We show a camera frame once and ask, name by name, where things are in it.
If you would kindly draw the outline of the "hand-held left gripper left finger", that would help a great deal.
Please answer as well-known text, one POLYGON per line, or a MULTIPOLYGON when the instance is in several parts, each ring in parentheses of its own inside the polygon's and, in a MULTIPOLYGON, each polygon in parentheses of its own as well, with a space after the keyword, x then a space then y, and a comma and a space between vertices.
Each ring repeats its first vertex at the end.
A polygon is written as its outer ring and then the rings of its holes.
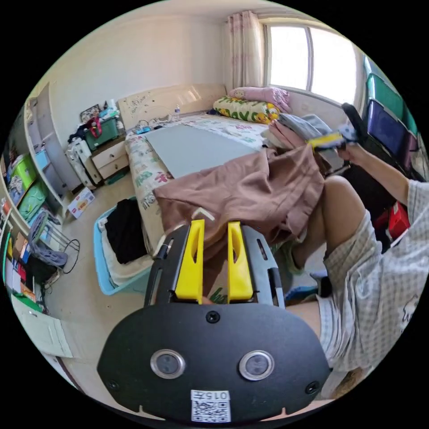
POLYGON ((188 230, 175 295, 178 300, 201 300, 205 220, 193 220, 188 230))

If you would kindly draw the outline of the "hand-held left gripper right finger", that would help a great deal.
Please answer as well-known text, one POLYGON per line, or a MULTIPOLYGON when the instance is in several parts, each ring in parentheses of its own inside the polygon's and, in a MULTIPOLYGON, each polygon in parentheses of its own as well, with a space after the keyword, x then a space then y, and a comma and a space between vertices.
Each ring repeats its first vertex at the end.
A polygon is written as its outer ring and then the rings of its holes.
POLYGON ((227 302, 249 301, 253 285, 246 247, 239 221, 229 222, 227 229, 227 302))

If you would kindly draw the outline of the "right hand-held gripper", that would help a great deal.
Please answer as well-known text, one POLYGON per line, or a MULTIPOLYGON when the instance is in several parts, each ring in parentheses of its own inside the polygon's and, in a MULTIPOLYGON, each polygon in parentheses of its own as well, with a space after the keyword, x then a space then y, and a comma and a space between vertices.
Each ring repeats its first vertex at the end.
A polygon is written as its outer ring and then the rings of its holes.
POLYGON ((322 160, 328 163, 332 172, 346 168, 350 164, 339 157, 336 151, 346 143, 359 144, 359 131, 349 124, 307 141, 313 151, 322 151, 322 160))

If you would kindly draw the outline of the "person's right hand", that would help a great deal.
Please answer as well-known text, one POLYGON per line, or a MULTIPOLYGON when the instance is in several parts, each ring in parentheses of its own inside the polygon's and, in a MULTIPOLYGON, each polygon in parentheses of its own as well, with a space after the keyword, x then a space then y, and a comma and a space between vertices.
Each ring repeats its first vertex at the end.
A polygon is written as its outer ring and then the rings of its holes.
POLYGON ((359 167, 364 167, 369 153, 358 143, 346 143, 337 150, 339 157, 359 167))

